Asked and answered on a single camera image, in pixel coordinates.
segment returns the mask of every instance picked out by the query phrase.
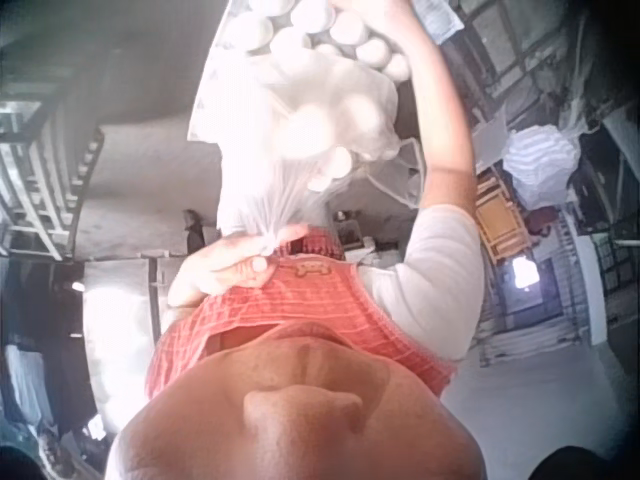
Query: plastic bag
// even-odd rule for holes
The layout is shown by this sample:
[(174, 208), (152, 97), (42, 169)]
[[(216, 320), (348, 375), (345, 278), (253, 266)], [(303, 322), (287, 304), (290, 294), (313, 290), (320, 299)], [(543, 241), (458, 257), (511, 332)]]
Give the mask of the plastic bag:
[[(348, 182), (348, 172), (335, 171), (345, 151), (352, 172), (396, 156), (398, 96), (384, 75), (306, 49), (216, 55), (217, 73), (201, 91), (192, 130), (222, 150), (223, 234), (275, 235), (287, 223), (309, 221)], [(327, 188), (318, 187), (327, 178)]]

